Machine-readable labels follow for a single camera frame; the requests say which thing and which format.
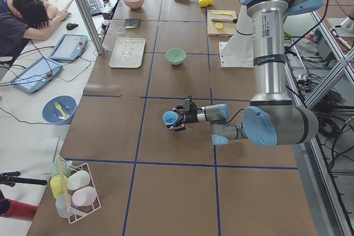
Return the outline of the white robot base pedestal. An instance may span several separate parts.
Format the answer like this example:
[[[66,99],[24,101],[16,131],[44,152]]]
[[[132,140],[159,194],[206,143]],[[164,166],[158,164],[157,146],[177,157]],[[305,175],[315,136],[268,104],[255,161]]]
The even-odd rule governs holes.
[[[253,27],[246,6],[241,6],[234,36],[220,42],[219,51],[221,67],[253,67]]]

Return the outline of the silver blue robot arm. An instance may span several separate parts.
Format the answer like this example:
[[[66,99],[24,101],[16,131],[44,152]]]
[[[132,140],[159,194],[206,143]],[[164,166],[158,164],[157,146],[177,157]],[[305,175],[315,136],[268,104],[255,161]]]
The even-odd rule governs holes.
[[[319,125],[315,114],[294,106],[285,91],[283,23],[291,15],[319,9],[325,0],[239,0],[252,21],[253,69],[256,92],[240,124],[232,124],[226,104],[198,107],[191,98],[163,114],[168,129],[176,132],[188,123],[208,121],[214,145],[248,139],[258,146],[310,141]]]

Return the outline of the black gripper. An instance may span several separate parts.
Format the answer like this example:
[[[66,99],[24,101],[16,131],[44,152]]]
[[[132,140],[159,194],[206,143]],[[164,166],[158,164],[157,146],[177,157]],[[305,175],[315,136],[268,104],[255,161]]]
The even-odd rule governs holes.
[[[178,120],[176,126],[171,125],[169,129],[174,130],[175,132],[185,130],[185,124],[189,123],[198,123],[205,121],[205,110],[202,107],[198,107],[194,103],[194,110],[190,112],[185,112],[185,105],[179,104],[176,105],[176,111],[178,113]]]

